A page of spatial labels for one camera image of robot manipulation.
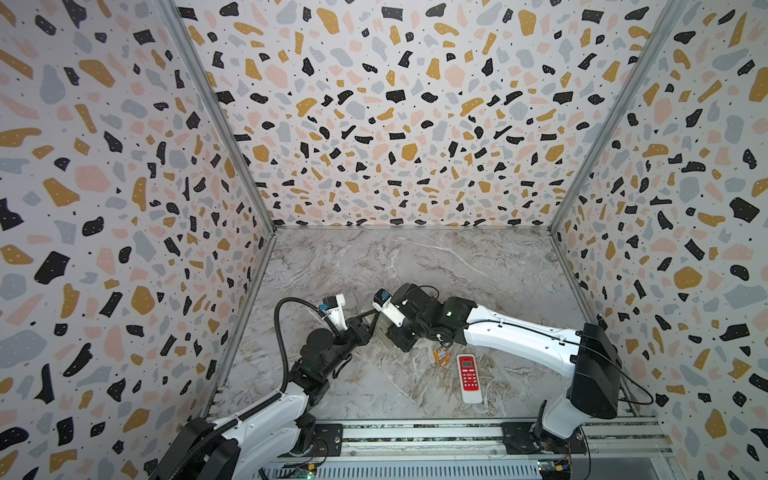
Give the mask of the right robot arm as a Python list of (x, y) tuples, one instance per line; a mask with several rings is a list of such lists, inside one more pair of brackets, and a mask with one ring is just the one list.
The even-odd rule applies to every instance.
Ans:
[(439, 301), (412, 283), (394, 294), (379, 290), (373, 306), (390, 322), (386, 335), (403, 352), (419, 339), (483, 347), (525, 358), (566, 379), (563, 392), (542, 402), (529, 427), (506, 428), (504, 444), (510, 453), (566, 452), (584, 423), (613, 420), (619, 414), (622, 365), (597, 325), (568, 329), (533, 324), (469, 299)]

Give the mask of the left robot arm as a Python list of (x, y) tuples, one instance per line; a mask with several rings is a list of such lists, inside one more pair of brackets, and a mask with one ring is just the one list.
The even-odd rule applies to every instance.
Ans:
[(300, 358), (287, 374), (287, 384), (228, 417), (188, 422), (159, 461), (151, 479), (242, 479), (286, 454), (328, 453), (315, 434), (316, 406), (330, 381), (371, 340), (369, 310), (346, 321), (336, 338), (331, 331), (312, 331)]

